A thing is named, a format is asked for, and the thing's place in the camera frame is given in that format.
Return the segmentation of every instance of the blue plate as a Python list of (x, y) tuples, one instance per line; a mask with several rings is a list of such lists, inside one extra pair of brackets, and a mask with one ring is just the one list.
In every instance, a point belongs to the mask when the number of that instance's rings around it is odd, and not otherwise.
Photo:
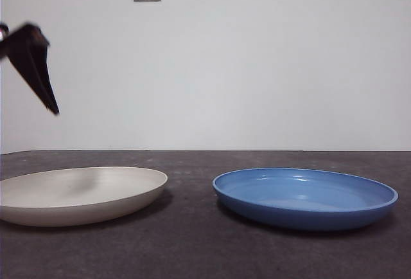
[(398, 199), (370, 179), (299, 168), (252, 168), (216, 177), (221, 202), (236, 213), (284, 228), (333, 231), (366, 226), (384, 217)]

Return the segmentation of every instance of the white plate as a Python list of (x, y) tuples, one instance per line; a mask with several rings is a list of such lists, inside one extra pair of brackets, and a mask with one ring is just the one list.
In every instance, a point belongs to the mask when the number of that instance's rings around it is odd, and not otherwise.
[(76, 226), (135, 212), (162, 192), (167, 175), (105, 166), (27, 174), (0, 182), (0, 219), (26, 226)]

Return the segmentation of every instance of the plate rim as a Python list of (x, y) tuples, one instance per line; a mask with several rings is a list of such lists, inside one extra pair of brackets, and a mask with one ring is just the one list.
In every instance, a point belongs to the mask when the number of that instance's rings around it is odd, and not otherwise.
[(130, 198), (133, 198), (133, 197), (137, 197), (139, 195), (148, 194), (148, 193), (150, 193), (154, 190), (158, 190), (159, 188), (163, 187), (168, 181), (167, 174), (165, 174), (164, 172), (158, 171), (158, 170), (154, 170), (152, 168), (141, 168), (139, 166), (133, 166), (133, 167), (132, 166), (130, 166), (130, 167), (129, 166), (101, 166), (101, 167), (100, 166), (99, 167), (98, 166), (88, 166), (88, 167), (83, 166), (83, 167), (77, 167), (77, 168), (59, 168), (57, 170), (46, 170), (46, 171), (41, 171), (41, 172), (34, 172), (34, 173), (29, 173), (29, 174), (13, 176), (13, 177), (10, 177), (8, 179), (1, 180), (0, 181), (0, 187), (1, 187), (1, 183), (3, 181), (7, 181), (9, 179), (15, 179), (15, 178), (18, 178), (18, 177), (32, 176), (32, 175), (35, 175), (35, 174), (41, 174), (41, 173), (47, 173), (47, 172), (58, 172), (58, 171), (66, 171), (66, 170), (83, 170), (83, 169), (90, 169), (90, 168), (136, 168), (136, 169), (140, 169), (140, 170), (151, 170), (151, 171), (155, 171), (155, 172), (158, 172), (158, 173), (162, 174), (164, 176), (164, 181), (159, 186), (156, 186), (155, 188), (153, 188), (149, 191), (140, 193), (140, 194), (129, 195), (127, 197), (121, 197), (119, 199), (111, 199), (111, 200), (108, 200), (108, 201), (102, 201), (102, 202), (97, 202), (97, 203), (86, 203), (86, 204), (77, 204), (77, 205), (62, 205), (62, 206), (47, 206), (47, 207), (30, 207), (30, 206), (23, 206), (22, 207), (22, 206), (4, 205), (0, 201), (0, 207), (1, 208), (9, 208), (9, 209), (14, 208), (14, 209), (20, 209), (20, 210), (53, 210), (53, 209), (55, 210), (57, 208), (74, 208), (74, 207), (83, 207), (83, 206), (93, 206), (93, 205), (99, 205), (99, 204), (105, 204), (105, 203), (113, 203), (113, 202), (117, 202), (117, 201), (122, 201), (124, 199), (130, 199)]
[[(230, 194), (227, 194), (227, 193), (223, 192), (216, 185), (217, 180), (221, 177), (226, 176), (227, 174), (232, 174), (232, 173), (235, 173), (235, 172), (249, 171), (249, 170), (300, 170), (300, 171), (302, 170), (302, 171), (326, 172), (326, 173), (330, 173), (330, 174), (338, 174), (338, 175), (343, 175), (343, 176), (348, 176), (348, 177), (355, 177), (355, 178), (370, 181), (372, 183), (376, 183), (377, 185), (385, 187), (386, 189), (390, 190), (394, 194), (394, 197), (388, 202), (385, 202), (385, 203), (382, 203), (382, 204), (377, 204), (376, 206), (363, 207), (363, 208), (349, 208), (349, 209), (345, 209), (345, 210), (320, 210), (320, 209), (315, 209), (315, 208), (313, 208), (313, 209), (302, 209), (302, 208), (293, 208), (293, 207), (273, 206), (272, 204), (268, 204), (268, 203), (250, 201), (250, 200), (246, 200), (246, 199), (239, 199), (237, 197), (234, 197)], [(377, 210), (377, 209), (384, 208), (386, 206), (390, 206), (392, 204), (395, 204), (396, 201), (398, 200), (398, 197), (399, 197), (399, 195), (398, 195), (397, 191), (395, 191), (395, 189), (388, 186), (387, 184), (381, 183), (379, 181), (375, 181), (373, 179), (369, 179), (369, 178), (365, 178), (365, 177), (357, 176), (357, 175), (352, 175), (352, 174), (347, 174), (347, 173), (333, 172), (333, 171), (327, 171), (327, 170), (315, 170), (315, 169), (310, 169), (310, 168), (290, 168), (290, 167), (243, 168), (241, 170), (229, 171), (229, 172), (223, 173), (223, 174), (215, 177), (213, 179), (213, 187), (214, 187), (214, 190), (217, 191), (217, 193), (222, 194), (226, 197), (229, 197), (229, 198), (234, 199), (234, 200), (239, 201), (239, 202), (248, 203), (248, 204), (252, 204), (252, 205), (255, 205), (255, 206), (263, 206), (263, 207), (277, 209), (277, 210), (285, 210), (285, 211), (293, 211), (293, 212), (296, 212), (296, 211), (299, 212), (300, 211), (300, 212), (310, 212), (310, 213), (353, 213), (353, 212), (364, 212), (364, 211), (369, 211), (369, 210)]]

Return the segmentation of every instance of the gray table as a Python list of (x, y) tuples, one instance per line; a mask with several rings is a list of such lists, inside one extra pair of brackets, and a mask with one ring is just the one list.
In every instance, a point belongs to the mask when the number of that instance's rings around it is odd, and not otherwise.
[[(119, 219), (68, 228), (0, 223), (3, 278), (411, 278), (411, 152), (40, 151), (1, 157), (1, 178), (73, 167), (162, 170), (167, 189)], [(391, 215), (359, 230), (271, 228), (221, 206), (212, 179), (251, 167), (315, 168), (382, 181)]]

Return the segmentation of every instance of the plate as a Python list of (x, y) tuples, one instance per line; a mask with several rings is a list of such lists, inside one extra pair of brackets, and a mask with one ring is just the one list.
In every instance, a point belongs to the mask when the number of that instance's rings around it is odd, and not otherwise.
[(128, 215), (153, 202), (167, 175), (105, 166), (27, 174), (0, 182), (0, 219), (26, 226), (76, 226)]
[(221, 202), (249, 219), (284, 228), (333, 231), (384, 217), (398, 199), (391, 187), (359, 176), (299, 168), (252, 168), (216, 177)]

